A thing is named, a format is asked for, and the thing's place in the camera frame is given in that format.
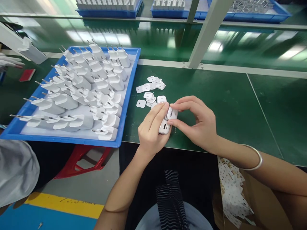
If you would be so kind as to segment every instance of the blue floor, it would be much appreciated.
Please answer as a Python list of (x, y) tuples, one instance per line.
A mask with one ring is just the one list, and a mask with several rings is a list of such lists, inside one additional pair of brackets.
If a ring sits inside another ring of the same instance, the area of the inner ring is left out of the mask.
[(93, 229), (96, 219), (68, 214), (65, 212), (54, 211), (40, 208), (29, 204), (23, 204), (13, 210), (10, 206), (3, 215), (0, 216), (0, 229), (5, 230), (67, 230), (67, 229)]

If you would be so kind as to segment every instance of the white glove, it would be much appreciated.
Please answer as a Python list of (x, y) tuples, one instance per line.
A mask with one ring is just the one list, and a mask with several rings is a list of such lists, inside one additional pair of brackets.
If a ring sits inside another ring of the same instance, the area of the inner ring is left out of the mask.
[(21, 62), (20, 58), (7, 57), (0, 53), (0, 72), (7, 66), (12, 66), (21, 69), (25, 64)]

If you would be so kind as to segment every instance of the red object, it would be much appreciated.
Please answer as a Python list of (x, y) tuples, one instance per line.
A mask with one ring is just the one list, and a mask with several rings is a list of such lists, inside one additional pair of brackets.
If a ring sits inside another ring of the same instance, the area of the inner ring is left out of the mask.
[(35, 69), (27, 69), (23, 72), (21, 78), (19, 79), (19, 81), (30, 81), (33, 74), (35, 73)]
[(70, 158), (66, 162), (66, 165), (64, 168), (56, 175), (54, 179), (62, 179), (67, 177), (72, 177), (76, 175), (80, 175), (83, 173), (87, 173), (94, 170), (101, 170), (104, 166), (102, 166), (103, 162), (107, 158), (107, 156), (110, 153), (111, 148), (106, 147), (104, 153), (102, 154), (100, 160), (97, 162), (97, 164), (94, 167), (83, 169), (80, 166), (77, 165), (77, 162), (81, 160), (83, 155), (87, 154), (91, 149), (97, 148), (99, 146), (92, 146), (92, 145), (79, 145), (77, 144), (73, 150), (73, 153), (71, 154)]

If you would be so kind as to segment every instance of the blue tray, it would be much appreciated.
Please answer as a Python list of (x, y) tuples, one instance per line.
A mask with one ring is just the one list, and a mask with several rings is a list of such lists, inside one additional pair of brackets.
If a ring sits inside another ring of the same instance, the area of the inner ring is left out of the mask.
[[(75, 49), (77, 52), (81, 52), (78, 46), (71, 46), (68, 48), (69, 50)], [(107, 53), (107, 48), (102, 47), (104, 53)], [(140, 57), (141, 49), (140, 48), (125, 48), (126, 52), (131, 55), (136, 55), (136, 59), (134, 61), (130, 79), (127, 86), (127, 91), (125, 95), (124, 105), (122, 107), (122, 114), (121, 119), (118, 126), (118, 132), (116, 140), (114, 141), (101, 141), (101, 140), (93, 140), (93, 139), (84, 139), (84, 138), (73, 138), (73, 137), (54, 137), (54, 136), (39, 136), (39, 135), (23, 135), (20, 134), (23, 127), (26, 125), (26, 122), (20, 121), (18, 118), (14, 118), (11, 123), (8, 125), (7, 129), (4, 130), (2, 135), (0, 136), (1, 139), (8, 139), (8, 140), (24, 140), (24, 141), (44, 141), (44, 142), (62, 142), (62, 143), (74, 143), (74, 144), (84, 144), (84, 145), (94, 145), (94, 146), (104, 146), (104, 147), (112, 147), (117, 148), (122, 143), (122, 135), (125, 126), (126, 114), (129, 104), (129, 99), (131, 95), (132, 85), (134, 81), (135, 71), (137, 69), (138, 59)], [(65, 61), (65, 57), (62, 56), (57, 64), (63, 65), (68, 64)], [(45, 77), (45, 80), (49, 80), (49, 77), (54, 76), (55, 69), (51, 69), (49, 74)], [(43, 89), (42, 87), (38, 87), (32, 96), (36, 96), (38, 98), (42, 97), (42, 92), (47, 93), (47, 90)], [(23, 107), (19, 110), (18, 114), (20, 115), (32, 115), (33, 112), (37, 109), (37, 106), (32, 105), (30, 102), (26, 102)]]
[[(260, 23), (280, 23), (291, 16), (284, 8), (282, 8), (276, 1), (271, 0), (274, 4), (273, 9), (278, 14), (260, 14), (260, 13), (227, 13), (224, 21), (241, 21), (241, 22), (260, 22)], [(212, 0), (207, 0), (210, 7)], [(151, 13), (154, 18), (176, 18), (187, 19), (189, 11), (175, 11), (175, 10), (153, 10), (151, 6)], [(208, 12), (196, 11), (194, 19), (205, 20)]]
[(135, 11), (123, 11), (123, 10), (79, 10), (76, 11), (82, 17), (89, 18), (136, 18), (137, 13), (141, 7), (143, 0), (140, 0), (137, 4)]

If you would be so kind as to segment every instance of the silver bangle bracelet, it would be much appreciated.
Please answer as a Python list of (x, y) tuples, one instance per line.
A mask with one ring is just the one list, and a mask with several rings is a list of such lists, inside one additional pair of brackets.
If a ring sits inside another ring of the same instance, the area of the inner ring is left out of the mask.
[(252, 170), (256, 170), (256, 169), (260, 168), (260, 166), (262, 165), (262, 156), (260, 155), (259, 151), (258, 151), (257, 149), (255, 149), (254, 147), (251, 147), (251, 146), (249, 146), (249, 145), (245, 145), (245, 144), (241, 144), (241, 145), (244, 145), (244, 146), (246, 146), (246, 147), (249, 147), (249, 148), (255, 150), (255, 152), (256, 152), (256, 153), (258, 154), (258, 156), (259, 156), (259, 163), (258, 163), (258, 165), (257, 165), (256, 167), (251, 168), (251, 169), (243, 169), (243, 170), (245, 170), (245, 171), (252, 171)]

